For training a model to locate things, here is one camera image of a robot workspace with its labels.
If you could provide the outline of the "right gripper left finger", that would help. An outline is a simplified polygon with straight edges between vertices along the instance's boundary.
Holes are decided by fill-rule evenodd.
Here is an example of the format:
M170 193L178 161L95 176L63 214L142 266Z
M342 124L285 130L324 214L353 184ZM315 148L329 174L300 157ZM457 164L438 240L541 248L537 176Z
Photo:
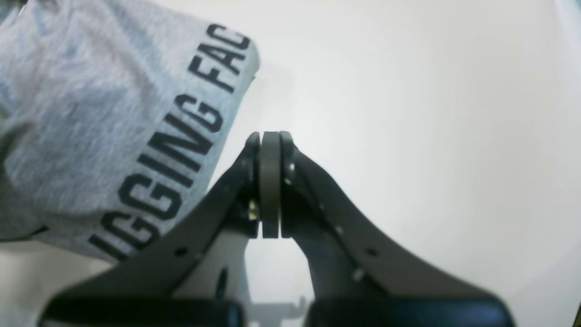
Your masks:
M54 296L40 327L245 327L238 273L259 222L260 135L187 217L137 256Z

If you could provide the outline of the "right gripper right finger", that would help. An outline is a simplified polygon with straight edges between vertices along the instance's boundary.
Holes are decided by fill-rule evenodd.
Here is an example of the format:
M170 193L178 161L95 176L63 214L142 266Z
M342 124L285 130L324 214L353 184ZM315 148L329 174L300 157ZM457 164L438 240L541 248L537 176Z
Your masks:
M305 327L512 327L491 292L434 267L374 226L288 132L261 142L264 238L292 238L314 301Z

